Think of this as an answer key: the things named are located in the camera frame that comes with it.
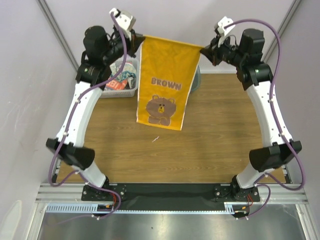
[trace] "laundry basket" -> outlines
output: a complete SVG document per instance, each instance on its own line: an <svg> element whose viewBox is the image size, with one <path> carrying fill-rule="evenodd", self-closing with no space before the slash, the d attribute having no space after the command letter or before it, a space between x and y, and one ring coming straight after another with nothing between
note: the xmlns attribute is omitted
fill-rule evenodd
<svg viewBox="0 0 320 240"><path fill-rule="evenodd" d="M116 67L120 67L122 64L123 58L119 58L115 61ZM140 80L140 68L139 68L139 60L137 58L132 58L127 56L126 63L131 63L136 69L136 78L135 78L135 86L132 89L124 89L124 90L104 90L101 94L100 98L130 98L135 95L136 90L139 86Z"/></svg>

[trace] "yellow cloth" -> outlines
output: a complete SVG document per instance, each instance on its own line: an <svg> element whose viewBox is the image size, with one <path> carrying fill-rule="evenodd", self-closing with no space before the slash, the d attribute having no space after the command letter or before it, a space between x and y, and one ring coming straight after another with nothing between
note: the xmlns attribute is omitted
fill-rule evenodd
<svg viewBox="0 0 320 240"><path fill-rule="evenodd" d="M146 36L140 56L137 122L181 130L201 46Z"/></svg>

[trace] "wooden floor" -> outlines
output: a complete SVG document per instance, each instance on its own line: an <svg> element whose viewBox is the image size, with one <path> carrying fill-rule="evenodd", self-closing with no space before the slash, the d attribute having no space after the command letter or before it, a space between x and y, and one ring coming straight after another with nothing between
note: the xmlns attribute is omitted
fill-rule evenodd
<svg viewBox="0 0 320 240"><path fill-rule="evenodd" d="M133 97L99 99L92 113L84 145L111 182L229 183L248 164L249 151L262 147L254 107L235 74L202 75L182 131L136 123L136 111ZM62 164L57 182L71 170ZM274 175L284 182L281 169Z"/></svg>

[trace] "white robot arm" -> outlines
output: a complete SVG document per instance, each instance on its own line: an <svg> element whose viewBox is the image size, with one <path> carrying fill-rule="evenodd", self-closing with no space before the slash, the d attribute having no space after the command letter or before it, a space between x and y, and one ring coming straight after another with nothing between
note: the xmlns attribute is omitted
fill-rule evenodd
<svg viewBox="0 0 320 240"><path fill-rule="evenodd" d="M127 54L135 57L145 39L133 30L136 19L130 13L116 8L110 14L113 14L120 31L124 33ZM104 189L109 188L109 179L97 167L95 151L84 147L84 141L91 114L105 88L104 82L111 75L110 65L124 54L123 41L115 28L113 35L115 38L109 39L101 26L92 26L85 31L85 51L77 70L69 111L56 137L48 138L46 142L55 156L81 173L90 184Z"/></svg>
<svg viewBox="0 0 320 240"><path fill-rule="evenodd" d="M265 43L263 32L253 28L245 29L239 45L232 45L228 36L232 27L225 28L231 23L232 19L224 17L215 27L217 36L200 52L214 66L224 61L236 67L237 78L252 101L261 129L263 148L251 150L250 163L232 179L231 193L235 196L239 193L246 195L246 190L253 188L265 173L270 173L293 159L294 155L283 136L296 153L301 151L302 145L300 141L293 140L285 125L275 89L270 93L273 74L269 65L261 61ZM273 102L281 133L269 101Z"/></svg>

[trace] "brown bear cartoon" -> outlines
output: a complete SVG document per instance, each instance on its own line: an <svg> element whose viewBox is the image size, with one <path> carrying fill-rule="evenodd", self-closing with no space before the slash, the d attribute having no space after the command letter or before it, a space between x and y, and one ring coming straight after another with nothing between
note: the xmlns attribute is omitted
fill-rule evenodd
<svg viewBox="0 0 320 240"><path fill-rule="evenodd" d="M146 111L149 113L149 123L169 126L170 118L175 114L177 106L175 100L170 98L153 95L152 99L146 105Z"/></svg>

